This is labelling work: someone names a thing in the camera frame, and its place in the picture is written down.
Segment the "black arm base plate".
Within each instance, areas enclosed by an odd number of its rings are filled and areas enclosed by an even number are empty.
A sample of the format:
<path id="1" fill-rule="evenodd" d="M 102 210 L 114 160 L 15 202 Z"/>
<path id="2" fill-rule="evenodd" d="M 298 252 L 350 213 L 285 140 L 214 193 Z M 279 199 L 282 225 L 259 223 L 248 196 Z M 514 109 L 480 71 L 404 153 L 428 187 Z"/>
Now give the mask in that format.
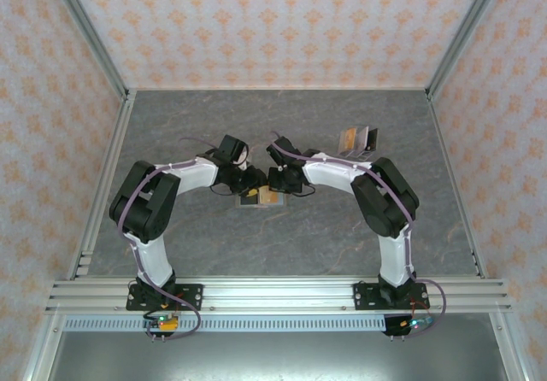
<path id="1" fill-rule="evenodd" d="M 353 284 L 353 301 L 356 310 L 430 308 L 426 286 L 412 280 L 399 287 L 363 281 L 355 283 Z"/>
<path id="2" fill-rule="evenodd" d="M 203 286 L 201 284 L 167 284 L 162 288 L 167 293 L 191 304 L 196 310 L 201 309 Z M 127 311 L 188 311 L 189 308 L 164 296 L 145 283 L 135 283 L 129 286 L 126 299 Z"/>

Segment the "thin aluminium edge strip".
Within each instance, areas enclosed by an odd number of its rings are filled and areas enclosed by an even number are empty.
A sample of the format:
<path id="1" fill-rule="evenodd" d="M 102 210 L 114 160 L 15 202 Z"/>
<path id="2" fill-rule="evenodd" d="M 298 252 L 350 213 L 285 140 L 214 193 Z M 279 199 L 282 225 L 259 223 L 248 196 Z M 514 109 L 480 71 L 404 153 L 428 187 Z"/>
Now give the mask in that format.
<path id="1" fill-rule="evenodd" d="M 426 92 L 424 86 L 334 86 L 334 85 L 250 85 L 250 86 L 179 86 L 179 87 L 129 87 L 128 93 L 138 91 L 418 91 Z"/>

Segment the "long aluminium profile rail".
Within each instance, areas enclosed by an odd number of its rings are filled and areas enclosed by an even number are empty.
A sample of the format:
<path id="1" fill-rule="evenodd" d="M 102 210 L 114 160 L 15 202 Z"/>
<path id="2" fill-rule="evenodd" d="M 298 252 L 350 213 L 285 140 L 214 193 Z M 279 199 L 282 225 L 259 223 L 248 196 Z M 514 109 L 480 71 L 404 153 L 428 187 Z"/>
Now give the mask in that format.
<path id="1" fill-rule="evenodd" d="M 354 314 L 356 276 L 196 277 L 204 314 Z M 56 281 L 48 314 L 123 314 L 129 277 L 81 276 Z M 430 312 L 512 312 L 515 301 L 501 279 L 435 277 L 427 286 Z"/>

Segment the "aluminium frame post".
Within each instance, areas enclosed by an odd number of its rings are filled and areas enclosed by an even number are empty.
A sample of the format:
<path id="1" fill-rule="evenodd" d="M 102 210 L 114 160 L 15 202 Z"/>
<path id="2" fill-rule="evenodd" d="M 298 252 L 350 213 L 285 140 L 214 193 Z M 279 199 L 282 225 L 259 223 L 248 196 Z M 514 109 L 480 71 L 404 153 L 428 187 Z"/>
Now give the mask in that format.
<path id="1" fill-rule="evenodd" d="M 439 93 L 443 83 L 448 78 L 451 70 L 456 65 L 460 54 L 464 50 L 473 30 L 479 24 L 479 21 L 488 8 L 491 0 L 473 0 L 467 13 L 462 19 L 461 24 L 456 30 L 456 34 L 450 41 L 448 49 L 445 51 L 438 67 L 436 68 L 429 85 L 425 88 L 426 98 L 432 101 Z"/>
<path id="2" fill-rule="evenodd" d="M 105 74 L 109 84 L 115 91 L 115 94 L 121 100 L 125 100 L 129 90 L 94 27 L 91 17 L 86 12 L 83 3 L 80 0 L 62 1 L 67 6 L 69 14 L 72 16 L 76 26 L 79 28 L 86 43 L 89 45 L 91 53 L 95 56 L 99 67 Z"/>

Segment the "circuit board with green light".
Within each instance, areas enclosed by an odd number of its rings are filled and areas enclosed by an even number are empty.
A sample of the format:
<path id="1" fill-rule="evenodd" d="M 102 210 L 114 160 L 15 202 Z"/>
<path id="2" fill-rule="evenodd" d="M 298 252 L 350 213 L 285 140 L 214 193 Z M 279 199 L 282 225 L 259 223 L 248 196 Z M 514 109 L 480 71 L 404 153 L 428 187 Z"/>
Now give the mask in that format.
<path id="1" fill-rule="evenodd" d="M 410 318 L 405 319 L 399 323 L 399 326 L 402 329 L 420 329 L 430 326 L 434 322 L 434 318 L 431 316 L 426 316 L 422 318 Z"/>

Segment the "grey metal sheet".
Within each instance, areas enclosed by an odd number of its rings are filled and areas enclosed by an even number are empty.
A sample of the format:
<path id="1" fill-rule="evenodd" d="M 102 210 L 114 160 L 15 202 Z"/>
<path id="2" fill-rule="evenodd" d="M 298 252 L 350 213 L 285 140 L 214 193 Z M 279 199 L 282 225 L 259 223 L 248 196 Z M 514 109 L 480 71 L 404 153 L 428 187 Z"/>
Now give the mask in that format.
<path id="1" fill-rule="evenodd" d="M 48 381 L 507 381 L 495 340 L 433 333 L 201 333 L 153 343 L 141 333 L 63 335 Z"/>

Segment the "beige folding card holder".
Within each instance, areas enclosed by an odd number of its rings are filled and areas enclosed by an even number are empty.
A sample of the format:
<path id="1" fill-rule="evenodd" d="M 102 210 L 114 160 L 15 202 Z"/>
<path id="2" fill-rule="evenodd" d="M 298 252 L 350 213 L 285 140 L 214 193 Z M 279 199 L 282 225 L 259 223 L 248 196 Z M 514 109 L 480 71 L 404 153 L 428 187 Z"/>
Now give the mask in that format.
<path id="1" fill-rule="evenodd" d="M 279 203 L 276 204 L 276 205 L 271 205 L 271 206 L 265 206 L 265 205 L 261 205 L 260 203 L 255 206 L 255 207 L 240 207 L 238 205 L 238 198 L 239 196 L 236 198 L 236 206 L 238 208 L 277 208 L 277 207 L 281 207 L 281 206 L 284 206 L 286 205 L 286 200 L 285 200 L 285 195 L 284 194 L 281 194 L 281 193 L 278 193 L 279 194 Z"/>

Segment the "clear acrylic card stand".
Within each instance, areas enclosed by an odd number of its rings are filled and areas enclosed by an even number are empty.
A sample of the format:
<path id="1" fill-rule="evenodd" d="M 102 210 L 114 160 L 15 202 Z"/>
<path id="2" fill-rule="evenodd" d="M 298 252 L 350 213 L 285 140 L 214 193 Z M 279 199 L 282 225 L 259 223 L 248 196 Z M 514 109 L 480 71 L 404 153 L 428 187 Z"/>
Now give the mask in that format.
<path id="1" fill-rule="evenodd" d="M 355 127 L 356 128 L 356 133 L 358 133 L 358 129 L 362 128 L 364 126 L 351 126 L 351 127 Z M 340 151 L 338 149 L 338 154 L 341 155 L 342 157 L 347 157 L 347 158 L 360 158 L 360 157 L 363 157 L 363 156 L 369 156 L 373 152 L 367 152 L 366 150 L 357 151 L 355 148 L 353 150 L 347 150 L 347 151 Z"/>

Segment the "aluminium frame leg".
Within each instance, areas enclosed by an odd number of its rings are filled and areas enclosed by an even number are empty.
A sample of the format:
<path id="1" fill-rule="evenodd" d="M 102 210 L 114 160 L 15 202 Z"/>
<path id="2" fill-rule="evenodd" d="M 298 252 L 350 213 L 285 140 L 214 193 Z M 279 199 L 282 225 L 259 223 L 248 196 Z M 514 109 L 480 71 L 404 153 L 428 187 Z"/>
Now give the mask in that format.
<path id="1" fill-rule="evenodd" d="M 519 358 L 515 337 L 512 335 L 510 329 L 508 321 L 509 314 L 490 313 L 489 317 L 507 380 L 527 381 L 526 371 Z"/>
<path id="2" fill-rule="evenodd" d="M 46 315 L 38 328 L 38 336 L 24 372 L 23 381 L 48 381 L 55 362 L 63 329 L 64 314 Z"/>

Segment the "circuit board with yellow connector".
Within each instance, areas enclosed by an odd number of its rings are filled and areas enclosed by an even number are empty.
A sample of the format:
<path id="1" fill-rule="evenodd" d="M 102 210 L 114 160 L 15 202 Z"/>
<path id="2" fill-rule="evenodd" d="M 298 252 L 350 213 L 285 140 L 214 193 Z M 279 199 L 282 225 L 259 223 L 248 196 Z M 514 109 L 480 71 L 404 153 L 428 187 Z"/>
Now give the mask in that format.
<path id="1" fill-rule="evenodd" d="M 173 332 L 179 328 L 179 317 L 171 313 L 148 312 L 144 314 L 144 320 L 151 330 Z"/>

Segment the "aluminium side rail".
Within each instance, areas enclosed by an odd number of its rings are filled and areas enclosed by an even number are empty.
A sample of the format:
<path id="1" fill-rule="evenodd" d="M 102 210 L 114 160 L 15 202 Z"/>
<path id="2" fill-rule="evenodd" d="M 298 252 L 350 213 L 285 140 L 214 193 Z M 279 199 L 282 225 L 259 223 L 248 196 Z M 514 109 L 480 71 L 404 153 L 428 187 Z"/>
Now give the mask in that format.
<path id="1" fill-rule="evenodd" d="M 93 201 L 85 223 L 85 229 L 83 230 L 79 243 L 76 245 L 75 253 L 68 270 L 67 280 L 72 281 L 78 277 L 80 262 L 84 256 L 92 255 L 93 250 L 95 249 L 97 235 L 102 224 L 103 213 L 108 201 L 110 186 L 115 175 L 117 161 L 119 159 L 136 95 L 137 90 L 130 88 L 121 100 L 109 144 L 103 155 L 101 170 L 97 180 L 97 188 L 95 189 Z"/>
<path id="2" fill-rule="evenodd" d="M 443 152 L 445 165 L 447 167 L 447 172 L 449 174 L 452 189 L 454 191 L 458 211 L 459 211 L 459 214 L 460 214 L 461 220 L 462 220 L 462 226 L 463 226 L 463 229 L 466 233 L 466 238 L 467 238 L 468 245 L 469 245 L 469 248 L 470 248 L 471 256 L 473 257 L 473 262 L 474 262 L 474 265 L 475 265 L 475 270 L 476 270 L 477 276 L 480 277 L 481 279 L 488 278 L 488 272 L 487 272 L 487 268 L 485 266 L 484 257 L 481 254 L 481 251 L 477 246 L 473 226 L 472 226 L 472 223 L 470 222 L 470 220 L 468 218 L 468 212 L 467 212 L 468 209 L 467 209 L 464 201 L 462 200 L 462 194 L 460 192 L 460 187 L 459 187 L 459 185 L 457 183 L 457 180 L 456 180 L 456 174 L 455 174 L 454 168 L 452 166 L 448 146 L 447 146 L 447 144 L 444 140 L 444 135 L 442 133 L 441 125 L 440 125 L 440 122 L 439 122 L 439 119 L 438 119 L 438 114 L 436 112 L 436 109 L 435 109 L 435 106 L 434 106 L 434 103 L 433 103 L 432 93 L 428 89 L 425 89 L 425 95 L 426 95 L 427 105 L 428 105 L 430 114 L 432 116 L 432 121 L 433 121 L 433 124 L 435 126 L 435 129 L 436 129 L 436 132 L 437 132 L 437 135 L 438 135 L 438 140 L 439 140 L 439 143 L 440 143 L 440 147 L 441 147 L 441 150 Z"/>

